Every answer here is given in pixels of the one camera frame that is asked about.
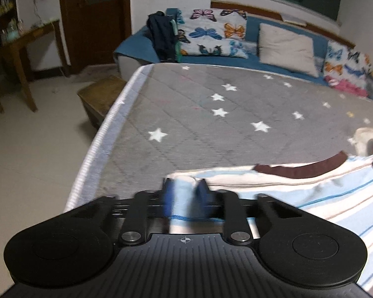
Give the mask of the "blue white striped shirt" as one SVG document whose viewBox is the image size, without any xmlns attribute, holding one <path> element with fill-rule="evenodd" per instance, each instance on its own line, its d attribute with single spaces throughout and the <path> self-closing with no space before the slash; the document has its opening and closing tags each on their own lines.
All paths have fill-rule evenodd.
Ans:
<svg viewBox="0 0 373 298">
<path fill-rule="evenodd" d="M 356 233 L 368 250 L 358 283 L 373 289 L 373 155 L 340 152 L 316 163 L 185 170 L 169 178 L 175 182 L 171 233 L 214 233 L 222 225 L 204 214 L 195 192 L 201 180 L 210 190 L 230 190 L 244 199 L 267 194 Z"/>
</svg>

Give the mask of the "grey star-pattern bed cover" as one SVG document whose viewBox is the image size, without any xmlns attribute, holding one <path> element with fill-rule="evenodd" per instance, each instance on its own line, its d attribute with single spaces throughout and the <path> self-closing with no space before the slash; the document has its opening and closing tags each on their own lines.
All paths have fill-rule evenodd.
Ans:
<svg viewBox="0 0 373 298">
<path fill-rule="evenodd" d="M 179 170 L 311 163 L 373 128 L 373 100 L 305 79 L 215 65 L 139 67 L 107 113 L 66 210 L 156 190 Z"/>
</svg>

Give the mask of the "low wooden stool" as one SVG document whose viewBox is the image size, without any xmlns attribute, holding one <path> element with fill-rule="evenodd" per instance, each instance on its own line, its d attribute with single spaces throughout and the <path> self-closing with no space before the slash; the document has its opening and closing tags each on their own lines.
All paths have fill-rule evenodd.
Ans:
<svg viewBox="0 0 373 298">
<path fill-rule="evenodd" d="M 77 92 L 87 117 L 95 129 L 100 128 L 126 84 L 127 82 L 122 78 L 110 75 Z"/>
</svg>

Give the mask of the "blue covered sofa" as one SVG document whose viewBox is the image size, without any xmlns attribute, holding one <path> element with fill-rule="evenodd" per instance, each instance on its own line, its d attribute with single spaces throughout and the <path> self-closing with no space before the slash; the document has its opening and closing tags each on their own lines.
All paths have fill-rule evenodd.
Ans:
<svg viewBox="0 0 373 298">
<path fill-rule="evenodd" d="M 325 84 L 326 77 L 364 86 L 368 56 L 308 30 L 240 9 L 169 8 L 114 51 L 120 64 L 188 63 L 256 69 Z"/>
</svg>

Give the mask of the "dark blue backpack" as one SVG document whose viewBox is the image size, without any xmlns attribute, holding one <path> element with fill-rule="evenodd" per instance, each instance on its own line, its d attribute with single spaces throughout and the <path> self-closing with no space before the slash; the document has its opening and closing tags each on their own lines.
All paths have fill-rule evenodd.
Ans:
<svg viewBox="0 0 373 298">
<path fill-rule="evenodd" d="M 163 11 L 157 11 L 148 16 L 146 25 L 159 60 L 176 63 L 178 32 L 175 21 Z"/>
</svg>

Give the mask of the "left butterfly pillow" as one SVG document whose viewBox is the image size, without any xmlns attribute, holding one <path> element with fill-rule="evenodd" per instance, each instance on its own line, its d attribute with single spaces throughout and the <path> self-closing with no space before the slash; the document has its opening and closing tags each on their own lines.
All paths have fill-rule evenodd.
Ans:
<svg viewBox="0 0 373 298">
<path fill-rule="evenodd" d="M 247 15 L 239 9 L 177 9 L 176 24 L 183 56 L 246 59 Z"/>
</svg>

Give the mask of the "butterfly pillow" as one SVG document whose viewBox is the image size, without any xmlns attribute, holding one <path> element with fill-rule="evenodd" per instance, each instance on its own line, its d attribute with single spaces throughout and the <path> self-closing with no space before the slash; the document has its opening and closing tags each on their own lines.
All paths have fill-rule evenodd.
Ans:
<svg viewBox="0 0 373 298">
<path fill-rule="evenodd" d="M 351 49 L 335 41 L 327 44 L 324 60 L 324 78 L 347 79 L 354 85 L 367 91 L 366 78 L 371 71 L 368 54 Z"/>
<path fill-rule="evenodd" d="M 247 15 L 239 9 L 177 9 L 176 24 L 183 56 L 246 59 Z"/>
</svg>

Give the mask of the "beige plain pillow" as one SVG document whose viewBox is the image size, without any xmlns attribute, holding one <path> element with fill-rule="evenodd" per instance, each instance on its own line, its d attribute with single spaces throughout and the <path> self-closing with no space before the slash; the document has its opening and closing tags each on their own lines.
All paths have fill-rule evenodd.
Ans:
<svg viewBox="0 0 373 298">
<path fill-rule="evenodd" d="M 259 60 L 289 71 L 319 77 L 315 66 L 313 39 L 277 26 L 259 26 Z"/>
</svg>

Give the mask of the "pink plush toy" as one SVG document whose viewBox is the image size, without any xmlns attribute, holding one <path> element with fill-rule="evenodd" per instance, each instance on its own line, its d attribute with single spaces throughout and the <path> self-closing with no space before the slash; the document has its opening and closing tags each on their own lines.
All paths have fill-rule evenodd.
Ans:
<svg viewBox="0 0 373 298">
<path fill-rule="evenodd" d="M 368 93 L 365 89 L 360 88 L 353 83 L 349 82 L 347 79 L 335 79 L 330 76 L 325 76 L 325 80 L 329 87 L 333 89 L 337 89 L 341 92 L 346 92 L 348 94 L 352 94 L 359 97 L 366 98 L 368 96 Z"/>
</svg>

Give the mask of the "dark wooden door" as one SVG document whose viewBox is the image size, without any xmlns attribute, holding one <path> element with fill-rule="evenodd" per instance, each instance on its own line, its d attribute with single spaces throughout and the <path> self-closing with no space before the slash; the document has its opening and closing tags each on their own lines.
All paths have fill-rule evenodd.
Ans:
<svg viewBox="0 0 373 298">
<path fill-rule="evenodd" d="M 60 0 L 60 10 L 74 73 L 113 63 L 114 50 L 131 35 L 130 0 Z"/>
</svg>

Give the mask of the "right butterfly pillow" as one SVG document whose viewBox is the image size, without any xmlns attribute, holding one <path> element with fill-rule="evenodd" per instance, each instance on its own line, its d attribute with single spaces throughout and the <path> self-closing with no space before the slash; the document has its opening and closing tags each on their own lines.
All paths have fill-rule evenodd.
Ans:
<svg viewBox="0 0 373 298">
<path fill-rule="evenodd" d="M 351 49 L 335 41 L 327 44 L 324 60 L 324 78 L 347 79 L 354 85 L 367 91 L 366 78 L 371 71 L 368 54 Z"/>
</svg>

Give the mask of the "white book on sill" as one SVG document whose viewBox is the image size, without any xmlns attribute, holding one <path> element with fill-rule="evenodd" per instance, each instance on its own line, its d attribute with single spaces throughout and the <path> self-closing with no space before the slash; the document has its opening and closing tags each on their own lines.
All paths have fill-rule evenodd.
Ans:
<svg viewBox="0 0 373 298">
<path fill-rule="evenodd" d="M 305 27 L 307 25 L 307 23 L 304 20 L 296 18 L 292 15 L 281 13 L 280 16 L 281 16 L 281 20 L 283 22 L 293 24 L 293 25 L 296 25 L 296 26 L 302 26 L 302 27 Z"/>
</svg>

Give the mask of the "wooden side table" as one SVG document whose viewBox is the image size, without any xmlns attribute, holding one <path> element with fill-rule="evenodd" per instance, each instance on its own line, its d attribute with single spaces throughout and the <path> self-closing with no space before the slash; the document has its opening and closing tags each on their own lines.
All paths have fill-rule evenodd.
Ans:
<svg viewBox="0 0 373 298">
<path fill-rule="evenodd" d="M 30 60 L 26 56 L 27 47 L 36 40 L 54 34 L 58 56 L 61 61 L 61 69 L 66 77 L 71 75 L 71 67 L 66 61 L 64 52 L 64 44 L 60 32 L 60 20 L 48 22 L 42 26 L 27 31 L 22 36 L 18 37 L 12 42 L 6 43 L 0 47 L 0 62 L 4 61 L 10 68 L 15 70 L 18 80 L 21 84 L 21 91 L 25 96 L 25 103 L 32 112 L 37 112 L 35 100 L 31 94 L 29 81 L 27 79 L 26 71 L 30 70 Z M 4 113 L 4 107 L 0 101 L 0 113 Z"/>
</svg>

